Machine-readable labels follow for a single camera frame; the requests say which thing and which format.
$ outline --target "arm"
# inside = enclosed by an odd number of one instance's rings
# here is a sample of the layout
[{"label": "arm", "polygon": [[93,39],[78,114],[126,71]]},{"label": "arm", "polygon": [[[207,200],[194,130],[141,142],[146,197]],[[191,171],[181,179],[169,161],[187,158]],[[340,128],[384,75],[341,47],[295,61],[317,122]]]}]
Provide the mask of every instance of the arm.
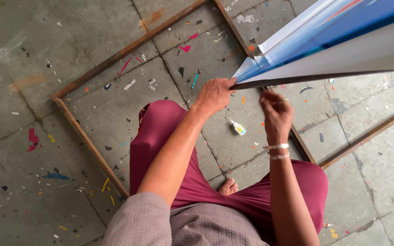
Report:
[{"label": "arm", "polygon": [[180,188],[200,130],[209,117],[229,103],[236,78],[206,82],[188,114],[177,126],[148,168],[136,193],[160,195],[171,206]]},{"label": "arm", "polygon": [[[294,109],[281,98],[271,91],[264,91],[260,98],[268,145],[288,141]],[[287,153],[287,149],[270,150],[270,156]],[[271,216],[279,245],[320,245],[289,157],[270,161],[270,180]]]}]

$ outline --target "forearm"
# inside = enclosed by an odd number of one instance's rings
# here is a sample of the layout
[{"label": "forearm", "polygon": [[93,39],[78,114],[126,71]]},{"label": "forearm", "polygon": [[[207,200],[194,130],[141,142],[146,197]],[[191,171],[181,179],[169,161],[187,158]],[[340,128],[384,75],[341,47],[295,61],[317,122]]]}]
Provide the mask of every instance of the forearm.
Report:
[{"label": "forearm", "polygon": [[[287,152],[272,150],[271,155]],[[270,161],[270,180],[271,216],[279,245],[318,246],[319,239],[289,158]]]},{"label": "forearm", "polygon": [[205,121],[206,117],[201,112],[193,107],[189,109],[151,163],[137,193],[156,193],[171,206]]}]

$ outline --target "hand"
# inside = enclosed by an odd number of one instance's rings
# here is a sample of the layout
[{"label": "hand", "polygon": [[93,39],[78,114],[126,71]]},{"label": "hand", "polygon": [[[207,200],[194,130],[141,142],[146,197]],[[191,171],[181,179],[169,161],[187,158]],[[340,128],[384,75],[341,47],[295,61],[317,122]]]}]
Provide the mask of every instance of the hand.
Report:
[{"label": "hand", "polygon": [[283,96],[264,90],[259,99],[265,115],[265,132],[268,145],[285,144],[293,123],[294,109]]},{"label": "hand", "polygon": [[190,110],[196,110],[206,120],[222,110],[230,100],[230,95],[236,91],[229,88],[236,82],[236,78],[216,78],[206,82],[201,88],[196,101]]}]

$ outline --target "shirt sleeve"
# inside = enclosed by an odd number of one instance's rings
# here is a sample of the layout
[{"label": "shirt sleeve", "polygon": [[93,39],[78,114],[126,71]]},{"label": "shirt sleeve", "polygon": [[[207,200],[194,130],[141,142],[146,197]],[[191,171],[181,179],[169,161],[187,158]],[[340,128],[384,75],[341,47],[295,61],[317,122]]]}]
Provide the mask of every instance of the shirt sleeve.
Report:
[{"label": "shirt sleeve", "polygon": [[129,197],[113,216],[103,246],[170,246],[170,208],[157,194],[144,192]]}]

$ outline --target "pink paint stain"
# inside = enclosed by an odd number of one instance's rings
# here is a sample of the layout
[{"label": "pink paint stain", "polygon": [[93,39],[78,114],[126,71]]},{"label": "pink paint stain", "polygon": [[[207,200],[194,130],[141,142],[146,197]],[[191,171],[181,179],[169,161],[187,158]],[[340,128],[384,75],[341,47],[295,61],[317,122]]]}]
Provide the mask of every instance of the pink paint stain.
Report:
[{"label": "pink paint stain", "polygon": [[39,143],[39,137],[35,135],[34,128],[29,129],[29,141],[33,144],[29,144],[29,148],[27,149],[27,152],[31,152],[36,149],[36,146]]},{"label": "pink paint stain", "polygon": [[179,46],[179,48],[181,48],[183,51],[185,51],[186,53],[188,53],[189,49],[191,48],[191,46],[187,45],[185,47]]},{"label": "pink paint stain", "polygon": [[127,64],[129,64],[129,61],[130,61],[131,59],[132,59],[132,58],[130,58],[130,59],[126,62],[126,64],[123,66],[123,69],[121,69],[121,72],[119,72],[119,75],[118,75],[118,76],[121,75],[121,73],[124,71],[124,68],[127,67]]},{"label": "pink paint stain", "polygon": [[192,35],[191,37],[189,37],[190,39],[195,39],[196,37],[197,37],[197,34],[198,33],[196,33],[196,34],[194,34],[194,35]]}]

